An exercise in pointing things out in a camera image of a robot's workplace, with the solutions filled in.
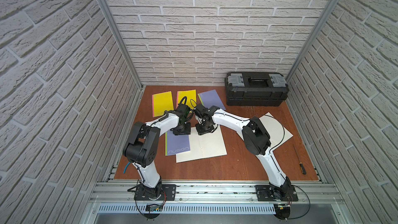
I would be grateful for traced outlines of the notebook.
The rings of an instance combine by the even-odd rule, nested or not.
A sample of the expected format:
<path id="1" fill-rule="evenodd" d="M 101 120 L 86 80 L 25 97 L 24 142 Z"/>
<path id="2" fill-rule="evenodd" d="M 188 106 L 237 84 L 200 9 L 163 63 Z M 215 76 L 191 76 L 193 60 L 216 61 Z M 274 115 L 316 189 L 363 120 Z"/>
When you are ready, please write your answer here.
<path id="1" fill-rule="evenodd" d="M 276 118 L 274 118 L 271 113 L 267 113 L 259 119 L 270 135 L 272 151 L 293 137 L 293 134 L 289 132 Z"/>
<path id="2" fill-rule="evenodd" d="M 183 104 L 189 106 L 191 109 L 194 109 L 197 104 L 196 90 L 178 91 L 176 104 L 178 105 L 184 97 L 187 97 L 187 101 L 183 101 Z"/>
<path id="3" fill-rule="evenodd" d="M 204 135 L 199 135 L 196 128 L 191 128 L 189 142 L 190 151 L 178 153 L 176 155 L 177 163 L 227 155 L 220 128 L 213 133 Z"/>
<path id="4" fill-rule="evenodd" d="M 165 155 L 173 156 L 190 151 L 189 135 L 174 135 L 172 131 L 165 134 Z"/>
<path id="5" fill-rule="evenodd" d="M 174 109 L 172 92 L 163 92 L 152 95 L 152 115 L 153 117 L 163 116 L 165 111 Z"/>
<path id="6" fill-rule="evenodd" d="M 210 90 L 198 94 L 199 99 L 203 106 L 211 108 L 212 106 L 219 107 L 222 110 L 226 110 L 221 98 L 219 97 L 216 90 Z"/>

